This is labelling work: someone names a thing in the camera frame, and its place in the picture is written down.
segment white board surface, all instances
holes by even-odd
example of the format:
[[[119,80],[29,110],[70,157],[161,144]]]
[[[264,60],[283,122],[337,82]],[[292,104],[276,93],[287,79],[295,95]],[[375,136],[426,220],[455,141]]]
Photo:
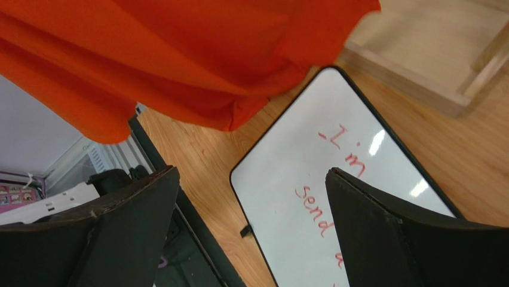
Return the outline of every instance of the white board surface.
[[[349,286],[325,189],[332,167],[453,216],[342,74],[323,69],[231,173],[279,287]]]

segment wood grain surface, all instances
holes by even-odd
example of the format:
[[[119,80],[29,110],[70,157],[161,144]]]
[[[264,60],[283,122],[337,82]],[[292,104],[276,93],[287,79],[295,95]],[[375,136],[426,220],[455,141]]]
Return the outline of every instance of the wood grain surface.
[[[471,221],[509,227],[509,75],[499,73],[465,115],[452,119],[345,67],[375,108]],[[273,98],[231,133],[180,123],[146,110],[139,120],[185,193],[249,287],[275,286],[229,184],[229,173],[298,94]]]

